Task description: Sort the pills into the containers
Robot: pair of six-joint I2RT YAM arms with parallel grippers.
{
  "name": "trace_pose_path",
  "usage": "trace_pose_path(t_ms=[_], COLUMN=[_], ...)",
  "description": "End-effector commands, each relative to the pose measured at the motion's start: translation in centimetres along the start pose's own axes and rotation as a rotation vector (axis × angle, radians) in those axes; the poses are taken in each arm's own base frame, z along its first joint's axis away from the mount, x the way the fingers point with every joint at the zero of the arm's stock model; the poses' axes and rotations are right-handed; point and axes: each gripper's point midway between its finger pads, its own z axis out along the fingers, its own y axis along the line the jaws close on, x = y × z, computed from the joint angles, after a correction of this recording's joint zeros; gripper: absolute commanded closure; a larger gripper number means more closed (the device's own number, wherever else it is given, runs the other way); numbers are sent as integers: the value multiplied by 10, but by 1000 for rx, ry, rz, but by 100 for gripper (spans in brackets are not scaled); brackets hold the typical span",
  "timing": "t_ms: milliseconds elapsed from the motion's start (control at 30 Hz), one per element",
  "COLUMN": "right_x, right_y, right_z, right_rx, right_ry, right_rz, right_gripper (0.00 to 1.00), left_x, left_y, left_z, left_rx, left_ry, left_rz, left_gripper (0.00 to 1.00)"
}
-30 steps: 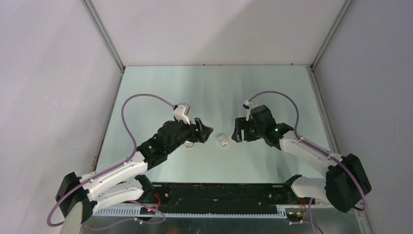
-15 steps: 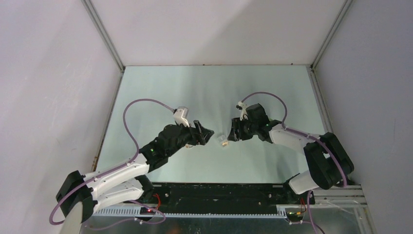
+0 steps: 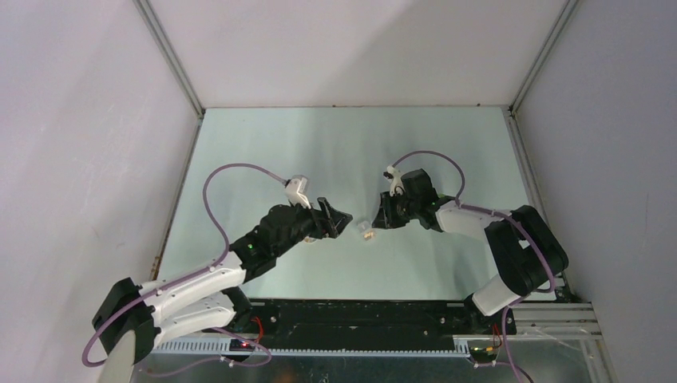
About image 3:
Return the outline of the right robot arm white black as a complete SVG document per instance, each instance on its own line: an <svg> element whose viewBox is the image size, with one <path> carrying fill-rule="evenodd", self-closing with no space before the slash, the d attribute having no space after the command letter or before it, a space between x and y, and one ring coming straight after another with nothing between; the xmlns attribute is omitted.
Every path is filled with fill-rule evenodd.
<svg viewBox="0 0 677 383"><path fill-rule="evenodd" d="M465 325L476 334L492 328L496 313L549 284L569 264L568 256L536 208L498 211L441 195L422 169L383 173L390 188L380 195L372 227L396 229L417 220L426 230L464 235L485 243L497 275L466 300Z"/></svg>

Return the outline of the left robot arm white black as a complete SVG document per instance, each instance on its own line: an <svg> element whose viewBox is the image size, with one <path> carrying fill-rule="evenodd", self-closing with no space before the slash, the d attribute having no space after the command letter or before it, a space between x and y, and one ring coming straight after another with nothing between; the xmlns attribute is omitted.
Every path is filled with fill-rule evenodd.
<svg viewBox="0 0 677 383"><path fill-rule="evenodd" d="M318 203L317 208L275 205L219 258L196 270L141 284L117 281L93 317L93 339L112 353L126 333L134 332L133 362L138 363L160 344L196 331L226 326L245 331L252 311L240 286L271 270L307 238L338 238L353 219L323 197Z"/></svg>

